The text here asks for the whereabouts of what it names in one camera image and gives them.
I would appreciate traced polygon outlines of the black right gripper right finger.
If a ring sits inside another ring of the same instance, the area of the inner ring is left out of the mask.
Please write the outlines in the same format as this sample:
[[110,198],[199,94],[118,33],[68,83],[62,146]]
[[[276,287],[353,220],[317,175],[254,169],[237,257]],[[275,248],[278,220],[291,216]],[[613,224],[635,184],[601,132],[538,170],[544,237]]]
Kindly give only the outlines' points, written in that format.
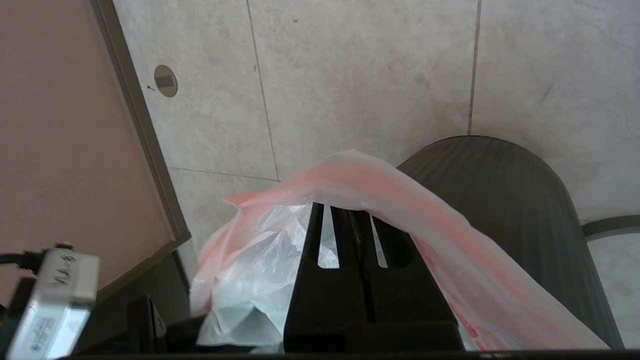
[[354,212],[366,320],[353,335],[359,351],[462,351],[457,319],[414,240]]

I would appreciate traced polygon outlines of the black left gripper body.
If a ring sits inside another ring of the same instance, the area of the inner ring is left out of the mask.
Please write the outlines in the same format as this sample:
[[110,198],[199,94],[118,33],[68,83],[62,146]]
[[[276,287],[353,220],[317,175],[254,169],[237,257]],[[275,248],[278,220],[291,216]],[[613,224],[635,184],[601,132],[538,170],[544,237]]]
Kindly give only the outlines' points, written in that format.
[[148,294],[131,301],[126,308],[126,325],[131,353],[196,353],[199,330],[205,316],[167,325]]

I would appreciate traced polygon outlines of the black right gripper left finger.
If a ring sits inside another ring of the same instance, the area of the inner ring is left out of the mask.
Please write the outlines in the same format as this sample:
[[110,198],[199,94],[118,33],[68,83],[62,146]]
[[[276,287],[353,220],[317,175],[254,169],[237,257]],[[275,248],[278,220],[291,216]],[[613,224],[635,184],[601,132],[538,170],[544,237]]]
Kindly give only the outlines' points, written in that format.
[[372,353],[370,216],[330,207],[338,268],[319,265],[326,205],[311,208],[301,260],[285,321],[286,353]]

